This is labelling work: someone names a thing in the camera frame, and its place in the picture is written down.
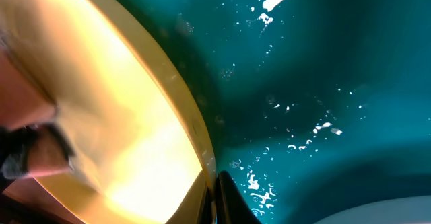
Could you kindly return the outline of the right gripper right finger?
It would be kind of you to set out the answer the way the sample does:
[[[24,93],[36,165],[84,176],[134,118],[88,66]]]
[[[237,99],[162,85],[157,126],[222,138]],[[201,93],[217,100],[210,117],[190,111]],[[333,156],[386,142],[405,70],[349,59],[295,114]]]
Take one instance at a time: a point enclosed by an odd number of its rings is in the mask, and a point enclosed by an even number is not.
[[[261,224],[226,170],[221,171],[216,179],[215,204],[217,224]]]

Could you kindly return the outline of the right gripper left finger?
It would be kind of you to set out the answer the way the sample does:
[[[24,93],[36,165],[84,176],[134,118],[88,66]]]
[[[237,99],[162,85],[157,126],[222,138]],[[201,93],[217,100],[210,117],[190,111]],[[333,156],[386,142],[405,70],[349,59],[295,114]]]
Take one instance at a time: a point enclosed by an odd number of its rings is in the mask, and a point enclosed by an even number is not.
[[[173,214],[173,224],[200,223],[208,192],[205,175],[200,171]]]

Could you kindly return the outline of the yellow plate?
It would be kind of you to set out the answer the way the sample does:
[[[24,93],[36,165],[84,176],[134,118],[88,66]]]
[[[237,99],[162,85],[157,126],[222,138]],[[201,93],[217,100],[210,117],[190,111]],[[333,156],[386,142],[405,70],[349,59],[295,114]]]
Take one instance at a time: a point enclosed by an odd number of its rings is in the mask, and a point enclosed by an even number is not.
[[[84,223],[173,223],[216,161],[186,83],[117,0],[1,0],[1,127],[53,128],[71,171],[37,182]]]

